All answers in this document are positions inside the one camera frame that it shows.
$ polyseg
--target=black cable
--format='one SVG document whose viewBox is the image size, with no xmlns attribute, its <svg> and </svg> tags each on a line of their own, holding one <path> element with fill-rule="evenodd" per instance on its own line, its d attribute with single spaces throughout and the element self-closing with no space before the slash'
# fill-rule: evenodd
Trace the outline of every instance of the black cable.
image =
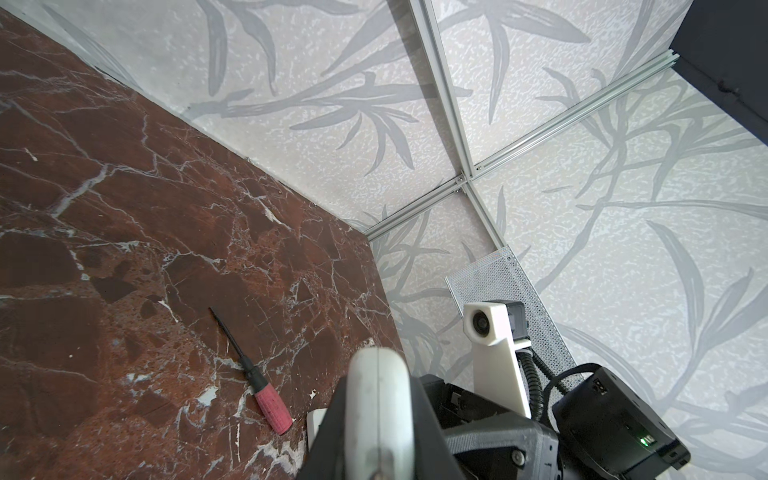
<svg viewBox="0 0 768 480">
<path fill-rule="evenodd" d="M 598 365 L 597 363 L 583 363 L 579 366 L 575 366 L 572 369 L 565 370 L 563 373 L 556 375 L 553 379 L 551 379 L 547 386 L 544 387 L 544 415 L 541 419 L 541 423 L 552 429 L 552 423 L 549 421 L 549 396 L 552 393 L 552 389 L 554 388 L 555 383 L 560 382 L 565 377 L 575 375 L 577 373 L 595 373 L 601 368 L 603 368 L 603 366 Z"/>
<path fill-rule="evenodd" d="M 541 370 L 541 373 L 544 373 L 544 376 L 547 377 L 547 380 L 552 380 L 554 378 L 554 372 L 552 372 L 547 364 L 544 363 L 544 360 L 542 360 L 541 357 L 536 353 L 536 350 L 533 350 L 533 363 L 538 367 L 539 370 Z M 563 396 L 568 393 L 568 389 L 565 388 L 562 383 L 558 382 L 555 386 Z"/>
<path fill-rule="evenodd" d="M 544 410 L 544 400 L 541 397 L 541 380 L 538 378 L 538 372 L 536 372 L 536 366 L 533 363 L 533 354 L 529 349 L 522 349 L 518 350 L 516 355 L 528 384 L 528 404 L 531 406 L 531 418 L 538 421 Z"/>
</svg>

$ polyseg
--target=green led light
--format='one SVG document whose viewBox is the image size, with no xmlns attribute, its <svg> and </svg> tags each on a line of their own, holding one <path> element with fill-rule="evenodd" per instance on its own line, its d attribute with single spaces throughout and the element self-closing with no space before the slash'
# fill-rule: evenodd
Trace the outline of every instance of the green led light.
<svg viewBox="0 0 768 480">
<path fill-rule="evenodd" d="M 642 439 L 640 439 L 640 443 L 643 444 L 643 447 L 650 447 L 654 443 L 656 443 L 656 439 L 651 435 L 646 435 Z"/>
</svg>

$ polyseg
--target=perforated metal plate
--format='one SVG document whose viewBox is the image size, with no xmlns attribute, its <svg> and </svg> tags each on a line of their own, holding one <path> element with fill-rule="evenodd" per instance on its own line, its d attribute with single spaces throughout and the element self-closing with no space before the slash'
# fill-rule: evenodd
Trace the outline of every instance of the perforated metal plate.
<svg viewBox="0 0 768 480">
<path fill-rule="evenodd" d="M 534 351 L 555 374 L 576 366 L 571 352 L 509 247 L 496 250 L 445 278 L 458 311 L 464 304 L 489 300 L 514 300 L 525 305 L 528 333 Z M 539 372 L 543 385 L 546 378 Z M 570 389 L 581 379 L 569 377 L 563 383 Z"/>
</svg>

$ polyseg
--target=screwdriver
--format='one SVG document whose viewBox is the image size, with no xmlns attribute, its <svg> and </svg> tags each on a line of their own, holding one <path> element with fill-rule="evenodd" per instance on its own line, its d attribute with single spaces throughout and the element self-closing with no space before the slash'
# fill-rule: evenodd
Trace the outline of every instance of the screwdriver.
<svg viewBox="0 0 768 480">
<path fill-rule="evenodd" d="M 227 338 L 232 343 L 237 355 L 240 356 L 240 364 L 243 366 L 243 373 L 248 383 L 253 387 L 253 396 L 256 397 L 256 401 L 261 408 L 261 412 L 266 417 L 266 420 L 270 423 L 272 430 L 277 435 L 282 435 L 287 432 L 290 426 L 293 424 L 293 419 L 288 413 L 286 404 L 283 403 L 283 399 L 275 390 L 275 387 L 264 378 L 264 375 L 259 371 L 253 362 L 243 353 L 243 350 L 237 345 L 235 339 L 232 337 L 229 329 L 224 322 L 221 321 L 219 316 L 214 312 L 214 308 L 209 306 L 208 309 L 214 315 L 214 319 L 219 323 L 219 326 L 227 335 Z"/>
</svg>

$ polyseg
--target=leaf pattern wallpaper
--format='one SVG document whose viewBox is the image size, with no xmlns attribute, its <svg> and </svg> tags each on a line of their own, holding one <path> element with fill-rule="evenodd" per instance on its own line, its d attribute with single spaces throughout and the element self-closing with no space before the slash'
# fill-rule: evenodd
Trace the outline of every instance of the leaf pattern wallpaper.
<svg viewBox="0 0 768 480">
<path fill-rule="evenodd" d="M 454 194 L 371 248 L 412 374 L 471 388 L 472 344 L 444 280 L 494 250 L 469 200 Z"/>
<path fill-rule="evenodd" d="M 596 91 L 586 65 L 664 50 L 686 1 L 435 2 L 474 160 L 563 109 L 548 69 Z M 0 5 L 350 224 L 458 173 L 406 0 Z"/>
<path fill-rule="evenodd" d="M 766 145 L 665 71 L 478 190 L 577 363 L 684 439 L 680 474 L 768 477 Z"/>
<path fill-rule="evenodd" d="M 670 44 L 690 0 L 433 0 L 478 163 Z M 0 0 L 365 230 L 458 160 L 404 0 Z M 672 71 L 475 183 L 576 360 L 683 436 L 672 478 L 768 478 L 768 149 Z M 454 194 L 372 242 L 409 367 L 472 387 Z"/>
</svg>

